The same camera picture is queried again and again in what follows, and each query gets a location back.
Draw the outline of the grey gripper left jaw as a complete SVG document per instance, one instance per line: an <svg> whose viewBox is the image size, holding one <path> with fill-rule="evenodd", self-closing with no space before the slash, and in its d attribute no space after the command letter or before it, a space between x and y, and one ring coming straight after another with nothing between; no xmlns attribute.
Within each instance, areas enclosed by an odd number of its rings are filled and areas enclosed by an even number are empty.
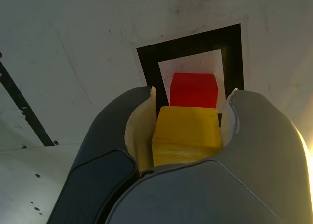
<svg viewBox="0 0 313 224"><path fill-rule="evenodd" d="M110 102L91 124L48 219L49 224L103 224L119 197L139 180L125 143L126 125L153 96L137 87Z"/></svg>

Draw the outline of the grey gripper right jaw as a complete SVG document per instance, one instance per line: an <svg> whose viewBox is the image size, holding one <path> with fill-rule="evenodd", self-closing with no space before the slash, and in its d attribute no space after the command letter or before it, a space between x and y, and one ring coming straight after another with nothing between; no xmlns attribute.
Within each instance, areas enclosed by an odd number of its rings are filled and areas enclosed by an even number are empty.
<svg viewBox="0 0 313 224"><path fill-rule="evenodd" d="M141 179L107 223L312 223L309 152L292 121L246 90L232 92L222 119L226 146L219 153Z"/></svg>

